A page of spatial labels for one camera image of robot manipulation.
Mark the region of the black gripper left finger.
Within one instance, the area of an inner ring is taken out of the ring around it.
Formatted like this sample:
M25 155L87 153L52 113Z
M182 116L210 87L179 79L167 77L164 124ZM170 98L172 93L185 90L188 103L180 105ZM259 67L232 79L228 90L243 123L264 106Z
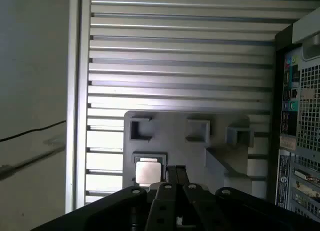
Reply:
M36 231L175 231L177 167L148 190L129 186L38 227Z

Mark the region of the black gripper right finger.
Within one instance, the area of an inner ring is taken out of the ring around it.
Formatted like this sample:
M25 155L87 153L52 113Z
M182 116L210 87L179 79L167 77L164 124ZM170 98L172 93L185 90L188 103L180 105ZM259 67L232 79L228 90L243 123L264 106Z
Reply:
M231 187L211 193L176 167L178 231L318 231L319 222Z

